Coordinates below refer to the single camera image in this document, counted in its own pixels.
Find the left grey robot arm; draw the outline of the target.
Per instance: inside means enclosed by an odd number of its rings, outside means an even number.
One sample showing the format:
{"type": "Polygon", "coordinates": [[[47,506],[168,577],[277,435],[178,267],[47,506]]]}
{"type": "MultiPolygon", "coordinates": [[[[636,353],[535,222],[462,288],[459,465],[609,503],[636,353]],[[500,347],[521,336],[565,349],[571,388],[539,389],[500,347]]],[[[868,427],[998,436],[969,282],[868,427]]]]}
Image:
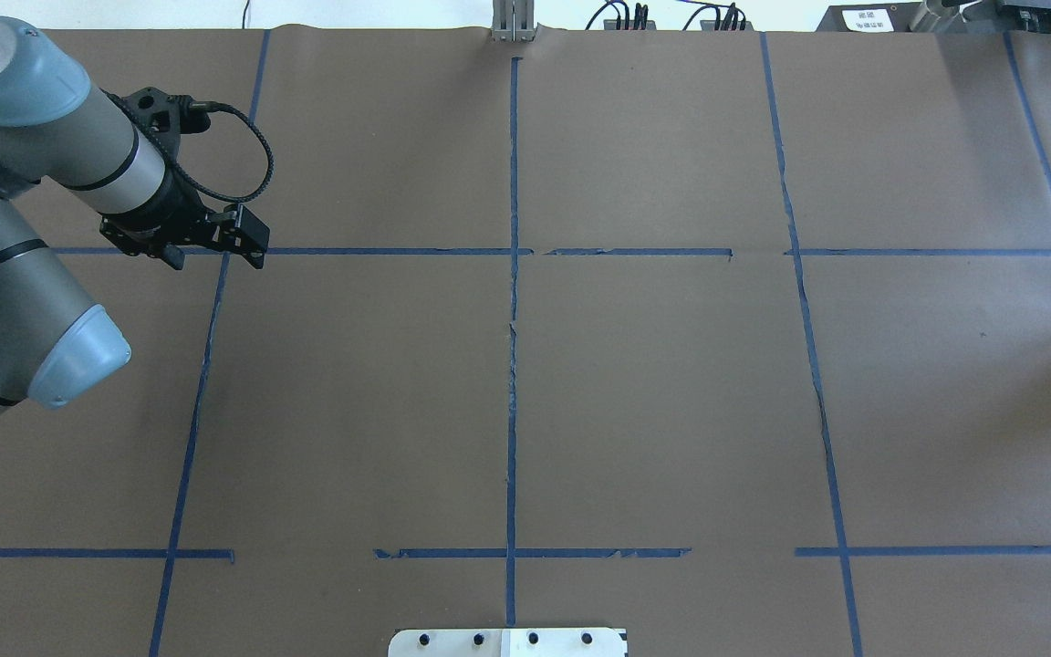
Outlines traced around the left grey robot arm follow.
{"type": "Polygon", "coordinates": [[[126,256],[181,270],[187,248],[263,267],[270,230],[247,207],[274,178],[274,153],[246,196],[209,190],[179,163],[181,138],[240,109],[148,87],[118,96],[45,33],[0,16],[0,416],[34,401],[59,409],[120,370],[130,344],[16,199],[51,180],[100,217],[126,256]]]}

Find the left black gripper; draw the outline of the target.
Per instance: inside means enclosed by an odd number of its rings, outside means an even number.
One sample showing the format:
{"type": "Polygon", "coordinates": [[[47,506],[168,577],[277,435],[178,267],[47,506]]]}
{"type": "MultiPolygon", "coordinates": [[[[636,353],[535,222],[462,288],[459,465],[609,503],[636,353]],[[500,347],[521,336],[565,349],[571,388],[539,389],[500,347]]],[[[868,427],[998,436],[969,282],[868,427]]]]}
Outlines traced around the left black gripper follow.
{"type": "Polygon", "coordinates": [[[176,271],[183,271],[183,249],[189,245],[242,256],[262,270],[270,242],[270,228],[245,203],[210,214],[195,188],[173,170],[164,172],[157,192],[133,211],[101,215],[99,232],[121,253],[158,258],[176,271]]]}

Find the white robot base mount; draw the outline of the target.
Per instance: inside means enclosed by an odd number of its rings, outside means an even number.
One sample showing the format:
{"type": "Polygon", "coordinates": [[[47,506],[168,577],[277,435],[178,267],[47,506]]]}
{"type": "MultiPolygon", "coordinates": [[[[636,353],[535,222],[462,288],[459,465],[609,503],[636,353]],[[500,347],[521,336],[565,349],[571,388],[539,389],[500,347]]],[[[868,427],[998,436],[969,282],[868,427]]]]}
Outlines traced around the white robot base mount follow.
{"type": "Polygon", "coordinates": [[[609,627],[409,629],[388,656],[628,656],[625,631],[609,627]]]}

